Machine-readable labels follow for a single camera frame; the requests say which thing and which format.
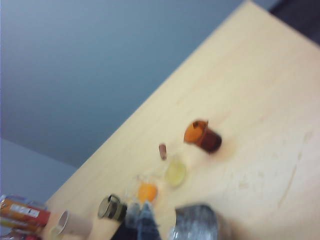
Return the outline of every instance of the wall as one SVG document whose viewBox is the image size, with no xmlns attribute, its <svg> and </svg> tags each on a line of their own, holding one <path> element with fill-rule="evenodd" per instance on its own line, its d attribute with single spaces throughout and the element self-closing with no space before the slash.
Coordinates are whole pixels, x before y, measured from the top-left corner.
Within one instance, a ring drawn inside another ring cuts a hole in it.
<svg viewBox="0 0 320 240">
<path fill-rule="evenodd" d="M 76 168 L 1 139 L 1 194 L 45 202 Z"/>
<path fill-rule="evenodd" d="M 242 1 L 2 1 L 2 138 L 79 167 Z"/>
</svg>

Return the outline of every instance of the table surface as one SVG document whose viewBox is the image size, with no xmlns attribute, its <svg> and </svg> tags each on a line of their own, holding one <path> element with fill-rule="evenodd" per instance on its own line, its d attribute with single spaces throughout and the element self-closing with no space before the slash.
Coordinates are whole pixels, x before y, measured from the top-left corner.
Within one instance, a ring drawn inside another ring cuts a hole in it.
<svg viewBox="0 0 320 240">
<path fill-rule="evenodd" d="M 195 119 L 221 134 L 218 152 L 183 143 Z M 89 240 L 110 238 L 118 225 L 97 218 L 101 200 L 163 165 L 162 142 L 188 167 L 181 187 L 159 183 L 163 239 L 175 207 L 192 203 L 238 240 L 319 239 L 320 49 L 258 6 L 243 3 L 48 200 L 44 239 L 64 209 L 92 219 Z"/>
</svg>

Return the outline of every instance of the white cup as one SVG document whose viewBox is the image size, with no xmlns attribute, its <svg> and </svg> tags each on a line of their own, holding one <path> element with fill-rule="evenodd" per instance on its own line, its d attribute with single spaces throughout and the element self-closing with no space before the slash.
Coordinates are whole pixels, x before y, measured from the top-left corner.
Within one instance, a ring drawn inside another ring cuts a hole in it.
<svg viewBox="0 0 320 240">
<path fill-rule="evenodd" d="M 59 218 L 57 229 L 59 235 L 70 234 L 88 237 L 91 232 L 92 226 L 93 225 L 90 220 L 77 216 L 66 210 Z"/>
</svg>

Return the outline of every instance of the dark object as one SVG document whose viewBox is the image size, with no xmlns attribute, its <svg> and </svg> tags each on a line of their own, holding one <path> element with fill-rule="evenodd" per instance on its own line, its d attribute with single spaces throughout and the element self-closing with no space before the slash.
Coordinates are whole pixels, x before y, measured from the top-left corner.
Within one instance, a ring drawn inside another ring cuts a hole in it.
<svg viewBox="0 0 320 240">
<path fill-rule="evenodd" d="M 111 240 L 137 240 L 137 229 L 126 227 L 123 222 Z"/>
<path fill-rule="evenodd" d="M 122 222 L 125 219 L 127 205 L 121 203 L 120 198 L 115 194 L 111 194 L 102 200 L 98 210 L 99 218 L 113 219 Z"/>
<path fill-rule="evenodd" d="M 270 12 L 320 45 L 319 0 L 282 0 Z"/>
<path fill-rule="evenodd" d="M 161 240 L 157 224 L 151 211 L 151 204 L 146 201 L 139 215 L 137 225 L 138 240 Z"/>
<path fill-rule="evenodd" d="M 151 211 L 151 204 L 146 201 L 141 212 L 134 212 L 137 213 L 135 217 L 137 220 L 134 221 L 134 224 L 126 225 L 127 221 L 123 222 L 111 240 L 161 240 Z"/>
</svg>

